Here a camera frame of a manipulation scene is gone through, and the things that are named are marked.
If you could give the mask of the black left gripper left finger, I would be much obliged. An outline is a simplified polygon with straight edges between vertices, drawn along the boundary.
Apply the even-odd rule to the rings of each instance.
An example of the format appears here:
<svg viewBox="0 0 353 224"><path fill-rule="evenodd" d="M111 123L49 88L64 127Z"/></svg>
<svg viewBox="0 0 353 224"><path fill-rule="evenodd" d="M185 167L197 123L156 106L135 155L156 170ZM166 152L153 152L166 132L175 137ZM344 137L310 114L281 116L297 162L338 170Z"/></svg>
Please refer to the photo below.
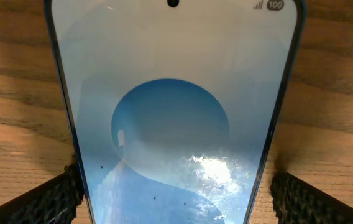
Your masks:
<svg viewBox="0 0 353 224"><path fill-rule="evenodd" d="M0 206L0 224L71 224L84 197L78 166Z"/></svg>

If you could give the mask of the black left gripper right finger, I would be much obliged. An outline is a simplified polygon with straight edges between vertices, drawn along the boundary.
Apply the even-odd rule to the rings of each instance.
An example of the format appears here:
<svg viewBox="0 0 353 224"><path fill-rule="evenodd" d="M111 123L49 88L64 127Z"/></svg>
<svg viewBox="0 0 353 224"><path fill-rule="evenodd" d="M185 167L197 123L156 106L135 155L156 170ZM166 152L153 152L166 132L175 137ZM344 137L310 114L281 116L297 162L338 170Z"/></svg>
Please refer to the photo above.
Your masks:
<svg viewBox="0 0 353 224"><path fill-rule="evenodd" d="M353 224L353 208L287 172L270 186L278 224Z"/></svg>

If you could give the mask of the blue Galaxy smartphone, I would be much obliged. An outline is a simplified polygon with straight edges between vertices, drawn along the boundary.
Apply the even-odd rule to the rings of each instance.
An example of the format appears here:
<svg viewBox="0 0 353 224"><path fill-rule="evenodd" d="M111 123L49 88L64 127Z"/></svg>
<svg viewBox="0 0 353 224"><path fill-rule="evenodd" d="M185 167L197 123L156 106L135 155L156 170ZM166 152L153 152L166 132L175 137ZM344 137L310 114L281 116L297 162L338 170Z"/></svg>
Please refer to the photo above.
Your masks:
<svg viewBox="0 0 353 224"><path fill-rule="evenodd" d="M44 2L92 223L247 223L300 0Z"/></svg>

